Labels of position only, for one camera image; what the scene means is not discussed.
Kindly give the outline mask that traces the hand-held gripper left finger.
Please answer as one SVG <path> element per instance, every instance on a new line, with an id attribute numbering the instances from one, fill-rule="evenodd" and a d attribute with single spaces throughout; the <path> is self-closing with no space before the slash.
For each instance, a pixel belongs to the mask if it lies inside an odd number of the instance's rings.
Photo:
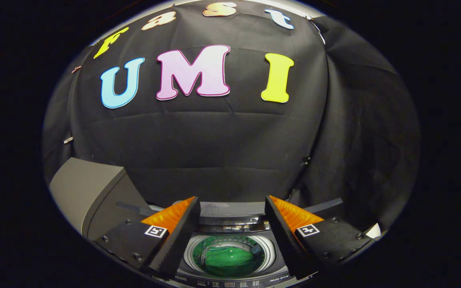
<path id="1" fill-rule="evenodd" d="M 171 280 L 199 224 L 200 201 L 194 196 L 143 220 L 125 221 L 95 244 L 129 269 Z"/>

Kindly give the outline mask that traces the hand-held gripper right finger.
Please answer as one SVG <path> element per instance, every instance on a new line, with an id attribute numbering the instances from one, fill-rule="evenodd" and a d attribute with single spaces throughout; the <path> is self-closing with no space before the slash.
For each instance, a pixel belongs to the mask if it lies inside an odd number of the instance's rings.
<path id="1" fill-rule="evenodd" d="M 347 264 L 375 243 L 340 218 L 322 219 L 274 196 L 267 196 L 264 211 L 289 273 L 298 280 Z"/>

